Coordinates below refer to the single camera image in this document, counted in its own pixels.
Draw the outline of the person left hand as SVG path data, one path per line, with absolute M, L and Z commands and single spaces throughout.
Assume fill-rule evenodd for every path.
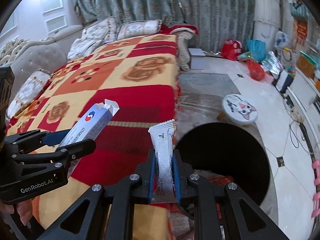
M 14 207 L 12 205 L 4 204 L 2 201 L 0 201 L 0 210 L 2 213 L 14 213 Z M 29 199 L 16 204 L 16 211 L 20 216 L 22 224 L 27 225 L 33 216 L 32 200 Z

